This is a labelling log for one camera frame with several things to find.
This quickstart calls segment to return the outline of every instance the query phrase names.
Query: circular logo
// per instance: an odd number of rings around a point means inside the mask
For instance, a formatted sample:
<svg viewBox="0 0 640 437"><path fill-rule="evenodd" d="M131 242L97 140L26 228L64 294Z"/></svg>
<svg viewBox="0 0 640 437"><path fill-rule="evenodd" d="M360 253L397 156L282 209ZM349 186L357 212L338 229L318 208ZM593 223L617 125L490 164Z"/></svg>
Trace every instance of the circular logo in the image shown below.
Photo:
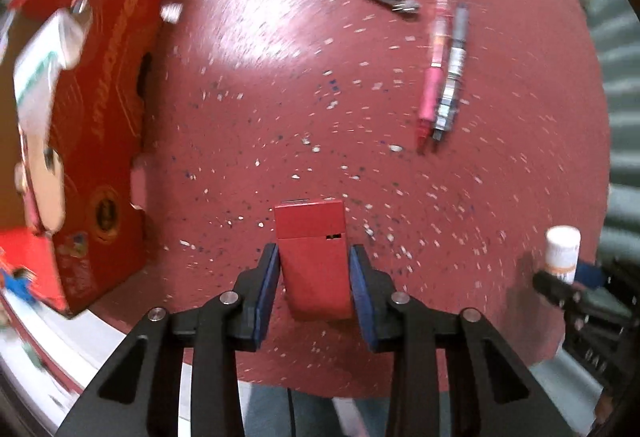
<svg viewBox="0 0 640 437"><path fill-rule="evenodd" d="M98 188L90 205L92 234L102 243L111 243L120 230L120 205L118 194L110 186Z"/></svg>

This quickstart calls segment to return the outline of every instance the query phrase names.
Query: speckled tabletop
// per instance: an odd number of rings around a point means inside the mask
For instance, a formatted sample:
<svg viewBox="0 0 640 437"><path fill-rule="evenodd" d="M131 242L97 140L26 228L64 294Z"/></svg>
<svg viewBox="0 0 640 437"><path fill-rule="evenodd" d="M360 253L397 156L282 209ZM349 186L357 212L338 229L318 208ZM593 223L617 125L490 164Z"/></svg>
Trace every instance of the speckled tabletop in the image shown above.
<svg viewBox="0 0 640 437"><path fill-rule="evenodd" d="M398 289L476 306L529 364L554 353L561 313L530 287L545 229L579 227L593 258L607 195L606 102L577 0L465 0L461 110L426 156L425 18L369 0L183 1L146 93L149 265L98 315L127 330L152 306L202 305L274 241L274 204L331 196ZM282 290L262 350L238 355L241 379L328 396L386 395L390 367L353 322L294 322Z"/></svg>

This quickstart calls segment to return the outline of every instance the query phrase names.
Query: silver screw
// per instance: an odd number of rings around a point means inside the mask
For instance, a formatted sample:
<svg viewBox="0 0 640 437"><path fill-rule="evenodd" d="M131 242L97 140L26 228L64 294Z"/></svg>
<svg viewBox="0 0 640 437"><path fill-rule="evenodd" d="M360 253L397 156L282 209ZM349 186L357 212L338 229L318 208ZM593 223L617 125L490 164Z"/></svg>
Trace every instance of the silver screw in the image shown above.
<svg viewBox="0 0 640 437"><path fill-rule="evenodd" d="M462 311L462 317L470 323L476 323L482 319L482 314L479 310L470 308Z"/></svg>
<svg viewBox="0 0 640 437"><path fill-rule="evenodd" d="M396 305L404 305L409 303L409 295L406 292L396 291L391 295L391 301Z"/></svg>
<svg viewBox="0 0 640 437"><path fill-rule="evenodd" d="M233 305L234 303L236 303L238 301L239 298L240 298L240 296L238 296L238 293L235 292L235 291L223 292L220 295L220 301L224 305Z"/></svg>
<svg viewBox="0 0 640 437"><path fill-rule="evenodd" d="M146 314L146 317L153 322L159 322L165 316L166 309L163 309L162 307L154 307Z"/></svg>

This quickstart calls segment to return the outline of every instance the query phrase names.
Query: red pen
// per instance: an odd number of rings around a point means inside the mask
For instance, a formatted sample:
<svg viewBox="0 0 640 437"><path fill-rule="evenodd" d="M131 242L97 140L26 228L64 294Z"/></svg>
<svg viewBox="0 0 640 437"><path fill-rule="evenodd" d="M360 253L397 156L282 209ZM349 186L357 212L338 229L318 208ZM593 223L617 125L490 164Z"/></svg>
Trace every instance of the red pen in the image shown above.
<svg viewBox="0 0 640 437"><path fill-rule="evenodd" d="M449 0L436 0L435 18L431 26L431 64L424 73L424 88L420 109L418 109L417 142L418 152L422 152L424 144L431 136L433 122L436 117L436 102L440 89L444 84L444 57L447 38L449 37Z"/></svg>

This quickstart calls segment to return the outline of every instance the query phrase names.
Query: white glue stick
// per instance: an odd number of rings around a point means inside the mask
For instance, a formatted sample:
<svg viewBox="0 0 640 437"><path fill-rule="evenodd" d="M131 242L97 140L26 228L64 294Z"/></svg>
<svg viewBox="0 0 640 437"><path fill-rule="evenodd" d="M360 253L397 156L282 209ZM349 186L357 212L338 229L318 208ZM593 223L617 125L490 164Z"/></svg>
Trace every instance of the white glue stick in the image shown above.
<svg viewBox="0 0 640 437"><path fill-rule="evenodd" d="M546 232L545 271L564 282L573 283L580 252L580 230L574 226L554 226Z"/></svg>

